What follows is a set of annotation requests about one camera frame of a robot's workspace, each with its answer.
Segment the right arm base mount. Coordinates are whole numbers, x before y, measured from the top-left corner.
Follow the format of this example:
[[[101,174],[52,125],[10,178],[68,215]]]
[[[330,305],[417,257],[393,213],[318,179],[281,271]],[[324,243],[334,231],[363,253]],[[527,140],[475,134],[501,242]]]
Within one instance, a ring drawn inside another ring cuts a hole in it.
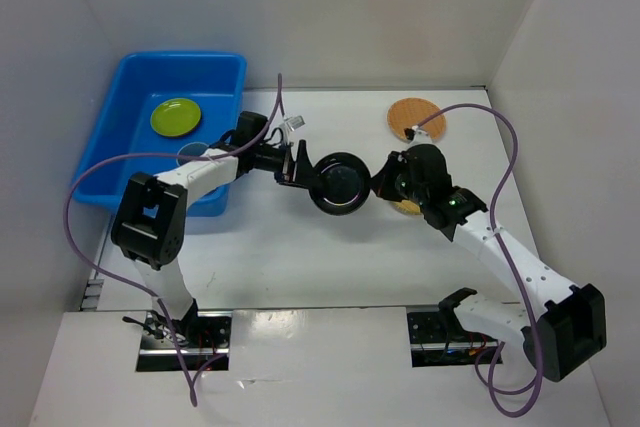
[[[483,333],[447,327],[435,306],[408,308],[406,320],[412,366],[444,367],[488,364],[498,342]]]

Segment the green-rimmed bamboo tray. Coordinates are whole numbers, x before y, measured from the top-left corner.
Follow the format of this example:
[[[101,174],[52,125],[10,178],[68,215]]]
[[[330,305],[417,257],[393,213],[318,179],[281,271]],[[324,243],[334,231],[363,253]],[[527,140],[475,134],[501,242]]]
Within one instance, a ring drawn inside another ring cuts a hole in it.
[[[419,206],[408,200],[391,202],[390,205],[403,215],[419,216],[421,214]]]

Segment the green plastic plate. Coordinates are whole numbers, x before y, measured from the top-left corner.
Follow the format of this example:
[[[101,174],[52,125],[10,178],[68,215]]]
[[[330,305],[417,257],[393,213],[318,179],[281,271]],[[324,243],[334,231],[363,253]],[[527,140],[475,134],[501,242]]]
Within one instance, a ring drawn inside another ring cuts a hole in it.
[[[151,113],[152,130],[166,138],[178,138],[190,134],[200,124],[202,110],[188,98],[172,98],[159,104]]]

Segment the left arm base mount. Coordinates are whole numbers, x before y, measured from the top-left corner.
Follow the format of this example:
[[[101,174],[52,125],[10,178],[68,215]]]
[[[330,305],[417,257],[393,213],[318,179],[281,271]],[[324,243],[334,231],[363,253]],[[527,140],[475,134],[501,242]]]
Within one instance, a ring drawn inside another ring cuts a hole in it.
[[[144,321],[128,320],[142,328],[136,371],[175,372],[181,366],[176,355],[170,331],[163,326],[151,311],[147,311]],[[178,343],[190,372],[201,367],[206,371],[226,371],[232,328],[231,311],[203,311],[199,313],[196,334],[190,338],[178,335]]]

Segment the pink plastic cup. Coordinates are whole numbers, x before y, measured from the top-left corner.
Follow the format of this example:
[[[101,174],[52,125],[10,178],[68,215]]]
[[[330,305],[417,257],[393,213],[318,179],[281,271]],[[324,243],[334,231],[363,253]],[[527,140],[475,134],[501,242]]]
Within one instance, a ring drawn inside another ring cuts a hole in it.
[[[220,186],[220,187],[208,192],[207,194],[205,194],[204,198],[219,197],[220,195],[223,195],[225,192],[226,192],[226,188],[224,186]]]

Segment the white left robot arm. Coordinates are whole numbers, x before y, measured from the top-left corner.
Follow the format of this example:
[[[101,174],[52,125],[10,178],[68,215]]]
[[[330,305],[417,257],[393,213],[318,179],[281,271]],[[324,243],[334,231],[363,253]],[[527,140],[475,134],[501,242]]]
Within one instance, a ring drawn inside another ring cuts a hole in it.
[[[111,240],[152,291],[154,316],[176,346],[192,344],[206,330],[178,263],[191,205],[253,169],[272,172],[281,185],[307,190],[321,185],[306,143],[292,154],[289,144],[269,145],[267,129],[266,116],[243,112],[236,128],[205,151],[205,161],[188,161],[157,175],[136,173],[127,183]]]

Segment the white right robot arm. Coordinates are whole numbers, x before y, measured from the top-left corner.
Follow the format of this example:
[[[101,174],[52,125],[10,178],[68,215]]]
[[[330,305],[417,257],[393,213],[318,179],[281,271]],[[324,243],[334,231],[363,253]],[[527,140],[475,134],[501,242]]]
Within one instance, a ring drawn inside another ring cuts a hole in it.
[[[429,226],[473,255],[522,300],[522,309],[461,288],[438,304],[450,340],[484,333],[523,349],[544,378],[558,382],[607,344],[603,294],[555,272],[492,218],[472,191],[453,184],[441,151],[416,145],[391,152],[372,179],[377,197],[416,204]]]

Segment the black plastic plate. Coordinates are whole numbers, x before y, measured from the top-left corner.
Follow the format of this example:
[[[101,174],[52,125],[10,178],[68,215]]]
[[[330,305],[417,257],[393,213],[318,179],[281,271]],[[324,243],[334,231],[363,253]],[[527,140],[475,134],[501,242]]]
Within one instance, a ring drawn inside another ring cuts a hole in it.
[[[370,193],[371,174],[356,155],[336,152],[323,157],[314,167],[320,185],[309,191],[315,206],[333,216],[358,210]]]

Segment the blue plastic cup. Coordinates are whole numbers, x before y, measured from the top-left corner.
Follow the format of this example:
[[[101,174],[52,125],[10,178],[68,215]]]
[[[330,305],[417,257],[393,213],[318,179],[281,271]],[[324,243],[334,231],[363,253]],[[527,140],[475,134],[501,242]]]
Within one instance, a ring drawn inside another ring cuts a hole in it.
[[[178,152],[181,156],[201,156],[208,149],[208,145],[203,142],[191,142],[184,145]]]

